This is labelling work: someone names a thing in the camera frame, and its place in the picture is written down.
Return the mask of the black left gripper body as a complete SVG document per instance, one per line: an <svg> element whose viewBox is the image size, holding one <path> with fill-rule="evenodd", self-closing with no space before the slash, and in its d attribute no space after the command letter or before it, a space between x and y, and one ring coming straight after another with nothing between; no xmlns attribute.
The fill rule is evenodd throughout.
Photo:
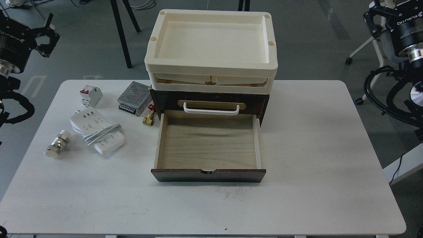
<svg viewBox="0 0 423 238"><path fill-rule="evenodd" d="M0 58L12 64L13 73L22 73L30 53L37 46L31 29L11 18L0 18Z"/></svg>

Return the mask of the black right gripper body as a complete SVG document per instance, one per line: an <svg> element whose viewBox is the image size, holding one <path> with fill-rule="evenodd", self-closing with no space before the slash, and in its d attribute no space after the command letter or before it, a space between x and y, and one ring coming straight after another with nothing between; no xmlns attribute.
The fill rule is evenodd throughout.
<svg viewBox="0 0 423 238"><path fill-rule="evenodd" d="M387 28L391 30L395 55L398 57L421 57L423 42L422 10L408 9L398 16L387 20Z"/></svg>

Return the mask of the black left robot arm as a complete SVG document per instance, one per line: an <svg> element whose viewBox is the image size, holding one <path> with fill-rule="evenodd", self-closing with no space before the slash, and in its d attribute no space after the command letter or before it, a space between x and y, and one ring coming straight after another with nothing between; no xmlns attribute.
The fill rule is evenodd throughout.
<svg viewBox="0 0 423 238"><path fill-rule="evenodd" d="M43 57L49 57L57 45L59 35L50 26L53 14L50 13L45 26L30 29L28 26L8 18L1 13L0 28L0 99L13 99L27 110L26 113L9 118L1 102L0 125L15 124L32 117L35 113L34 105L23 95L15 92L20 87L20 80L11 77L11 73L22 73L32 50L36 50Z"/></svg>

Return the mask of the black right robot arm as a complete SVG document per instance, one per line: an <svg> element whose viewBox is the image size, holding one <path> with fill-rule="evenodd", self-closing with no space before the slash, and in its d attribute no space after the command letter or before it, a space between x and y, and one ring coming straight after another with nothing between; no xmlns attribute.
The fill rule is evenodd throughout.
<svg viewBox="0 0 423 238"><path fill-rule="evenodd" d="M422 1L406 0L389 8L375 0L364 13L367 28L373 37L383 32L390 37L393 54L401 57L399 67L382 66L370 72L364 81L366 98L382 114L416 127L416 137L422 141L422 72L423 20ZM386 101L379 100L372 91L376 76L390 73L396 84L387 93Z"/></svg>

